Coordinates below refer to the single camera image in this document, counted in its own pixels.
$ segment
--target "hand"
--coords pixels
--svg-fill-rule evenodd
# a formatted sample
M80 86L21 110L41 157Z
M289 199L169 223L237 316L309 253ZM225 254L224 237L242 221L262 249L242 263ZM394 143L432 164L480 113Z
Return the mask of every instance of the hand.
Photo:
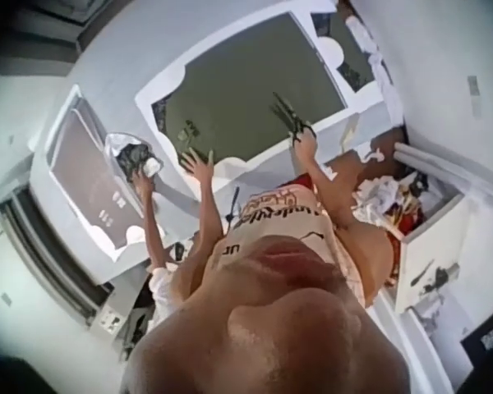
M131 182L133 182L142 203L151 198L151 194L154 191L154 182L144 174L142 169L133 172Z
M293 141L294 152L297 160L307 170L311 166L316 165L316 151L318 143L312 130L306 127L301 134L297 135L299 140Z
M207 164L203 163L194 149L190 148L190 154L182 154L181 165L202 185L211 184L214 176L214 151L210 150Z

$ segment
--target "person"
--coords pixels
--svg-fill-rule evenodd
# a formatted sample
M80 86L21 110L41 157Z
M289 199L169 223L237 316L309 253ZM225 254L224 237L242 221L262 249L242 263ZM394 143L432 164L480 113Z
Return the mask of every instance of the person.
M299 185L253 196L225 237L213 163L183 156L200 181L200 239L172 279L177 310L137 344L122 392L409 391L403 357L365 311L392 267L385 232L354 218L354 174L331 181L310 130L293 147L318 199Z

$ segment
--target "white wall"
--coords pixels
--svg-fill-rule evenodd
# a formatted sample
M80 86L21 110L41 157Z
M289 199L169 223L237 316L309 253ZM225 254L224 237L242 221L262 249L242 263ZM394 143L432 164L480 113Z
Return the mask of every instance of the white wall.
M5 235L0 236L0 354L26 360L59 394L118 392L124 369L108 343L53 301Z
M62 81L60 76L0 76L0 185L29 168L28 142L42 131Z
M411 143L493 181L493 0L352 3L384 54ZM468 76L478 79L480 115ZM479 324L493 312L493 208L473 213L460 265L453 292Z

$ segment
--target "man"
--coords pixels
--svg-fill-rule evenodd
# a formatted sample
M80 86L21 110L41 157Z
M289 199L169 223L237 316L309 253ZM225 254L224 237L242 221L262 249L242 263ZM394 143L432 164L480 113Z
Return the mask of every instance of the man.
M354 218L355 175L330 181L310 130L294 150L320 204L303 186L254 196L223 239L213 164L184 155L200 239L172 280L177 310L135 348L122 392L408 392L402 356L364 309L392 266L385 232Z

